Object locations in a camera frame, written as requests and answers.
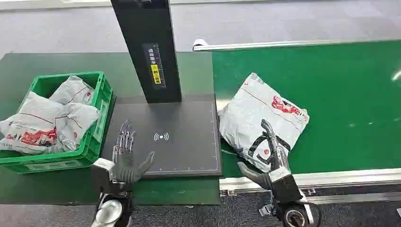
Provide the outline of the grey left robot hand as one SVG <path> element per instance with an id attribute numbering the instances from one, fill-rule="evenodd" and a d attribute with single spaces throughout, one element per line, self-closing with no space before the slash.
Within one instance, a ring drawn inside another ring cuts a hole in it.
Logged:
<path id="1" fill-rule="evenodd" d="M 132 147 L 135 141 L 135 131 L 132 129 L 132 121 L 126 119 L 118 131 L 116 143 L 113 146 L 113 162 L 116 168 L 113 171 L 113 179 L 119 182 L 135 183 L 150 169 L 153 164 L 155 152 L 149 152 L 146 159 L 138 166 L 134 166 L 134 153 Z"/>

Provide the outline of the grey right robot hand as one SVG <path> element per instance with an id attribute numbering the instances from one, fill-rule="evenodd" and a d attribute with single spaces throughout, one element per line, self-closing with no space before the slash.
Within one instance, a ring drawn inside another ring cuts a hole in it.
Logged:
<path id="1" fill-rule="evenodd" d="M 273 127 L 268 121 L 262 119 L 261 127 L 264 129 L 264 131 L 262 132 L 261 136 L 259 136 L 250 146 L 248 155 L 252 157 L 259 145 L 266 140 L 269 144 L 270 156 L 264 163 L 270 165 L 270 171 L 274 171 L 284 166 L 281 164 L 283 158 L 279 157 L 279 155 L 284 154 L 284 148 L 279 145 L 279 140 L 274 133 Z M 263 174 L 257 173 L 249 169 L 243 162 L 237 162 L 237 165 L 243 176 L 258 184 L 263 189 L 272 189 L 270 176 L 268 174 L 269 172 Z"/>

